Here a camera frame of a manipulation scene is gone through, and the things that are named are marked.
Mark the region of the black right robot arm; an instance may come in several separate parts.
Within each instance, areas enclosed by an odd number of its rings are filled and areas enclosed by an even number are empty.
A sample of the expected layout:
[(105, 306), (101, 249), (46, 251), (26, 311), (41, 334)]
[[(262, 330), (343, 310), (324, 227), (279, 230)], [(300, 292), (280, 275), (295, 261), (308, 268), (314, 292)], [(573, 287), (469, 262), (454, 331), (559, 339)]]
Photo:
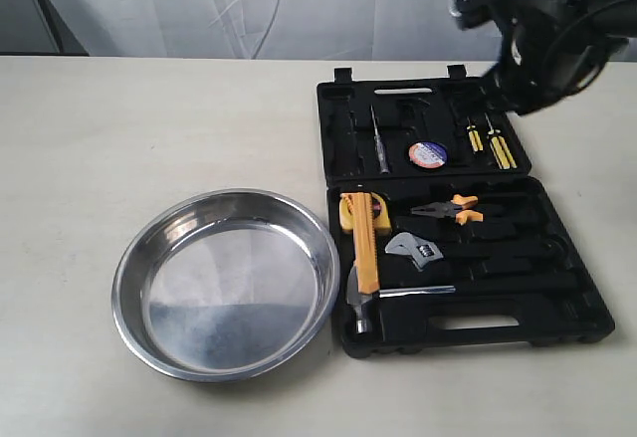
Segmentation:
[(498, 59), (459, 99), (462, 113), (526, 115), (583, 92), (636, 36), (636, 0), (453, 0), (462, 30), (488, 23)]

